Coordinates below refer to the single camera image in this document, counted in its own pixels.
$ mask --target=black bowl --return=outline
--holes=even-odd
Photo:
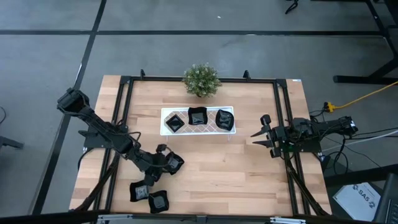
[[[216,114],[216,125],[221,129],[230,131],[234,126],[234,116],[228,111],[218,110]]]
[[[203,106],[198,108],[189,108],[188,117],[188,123],[191,125],[207,124],[207,108]]]
[[[166,121],[166,124],[173,132],[178,131],[182,126],[184,126],[184,122],[179,118],[176,114],[172,116],[169,120]]]

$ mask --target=yellow extension cord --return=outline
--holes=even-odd
[[[368,97],[368,96],[371,96],[371,95],[373,95],[373,94],[375,94],[375,93],[378,93],[378,92],[380,92],[380,91],[383,91],[383,90],[385,90],[386,88],[392,87],[392,86],[395,85],[395,84],[398,84],[398,81],[396,81],[396,82],[394,82],[394,83],[392,83],[392,84],[390,84],[390,85],[388,85],[388,86],[385,86],[385,87],[381,88],[380,90],[376,90],[376,91],[371,92],[371,93],[369,93],[369,94],[367,94],[367,95],[361,96],[361,97],[359,97],[358,99],[353,100],[353,101],[351,101],[351,102],[349,102],[349,103],[347,103],[347,104],[345,104],[345,105],[343,105],[343,106],[335,106],[335,105],[333,105],[332,103],[327,102],[327,106],[325,106],[325,109],[326,109],[327,112],[332,113],[334,110],[345,108],[345,107],[347,107],[347,106],[349,106],[349,105],[352,105],[353,103],[358,102],[359,100],[365,99],[365,98]]]

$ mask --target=black table leg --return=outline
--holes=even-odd
[[[393,58],[387,62],[381,68],[377,69],[370,76],[367,77],[353,77],[344,75],[335,75],[333,81],[335,83],[357,83],[357,84],[379,84],[379,85],[390,85],[398,81],[398,78],[383,78],[389,72],[393,71],[398,67],[398,58]]]
[[[331,187],[386,180],[390,173],[398,175],[398,164],[325,177],[325,185]]]
[[[1,148],[1,146],[11,146],[16,149],[22,149],[24,147],[24,144],[14,141],[12,139],[0,136],[0,148]]]

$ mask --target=black floor stripe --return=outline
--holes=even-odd
[[[0,30],[0,35],[90,35],[92,30]]]
[[[81,60],[80,69],[78,71],[78,75],[76,77],[75,84],[73,86],[74,89],[76,89],[76,90],[78,90],[80,88],[81,83],[83,81],[83,77],[86,72],[88,59],[90,57],[90,53],[91,53],[91,50],[93,49],[93,45],[94,45],[95,32],[98,30],[98,27],[100,25],[101,18],[104,13],[105,5],[106,5],[106,0],[101,0],[101,4],[99,5],[98,13],[97,13],[94,25],[93,25],[93,30],[90,32],[90,38],[88,39],[85,53],[83,54],[83,58]],[[70,122],[70,116],[62,117],[62,120],[60,123],[60,128],[58,129],[57,134],[55,135],[54,143],[50,150],[51,156],[49,157],[49,161],[45,168],[45,174],[43,177],[43,181],[41,184],[39,184],[40,190],[37,193],[37,195],[35,195],[35,198],[34,198],[34,200],[36,199],[36,201],[35,201],[33,209],[32,209],[33,215],[39,215],[42,213],[45,199],[47,197],[47,193],[50,188],[51,180],[52,180],[53,174],[55,172],[55,168],[57,166],[59,155],[61,153],[62,144],[63,144],[63,141],[65,140],[69,122]]]
[[[287,30],[100,30],[96,35],[281,35],[281,36],[380,36],[376,30],[287,31]]]

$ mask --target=black bracket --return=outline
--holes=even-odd
[[[276,83],[278,83],[282,88],[287,88],[286,79],[284,78],[277,78]]]
[[[141,80],[144,79],[144,76],[145,76],[144,69],[141,69],[141,71],[139,72],[139,76],[140,76]]]
[[[129,128],[127,126],[120,126],[119,129],[127,133]],[[79,131],[83,137],[86,138],[84,147],[87,148],[112,148],[113,145],[111,142],[105,140],[102,135],[100,135],[97,130],[91,126],[88,127],[88,131]]]
[[[244,71],[244,73],[243,73],[243,78],[245,78],[247,82],[250,80],[249,71],[247,71],[247,70]]]
[[[206,215],[197,215],[197,223],[206,223],[207,216]]]
[[[124,85],[124,84],[127,84],[127,83],[129,83],[129,81],[130,81],[130,76],[122,76],[122,77],[120,77],[120,85]]]

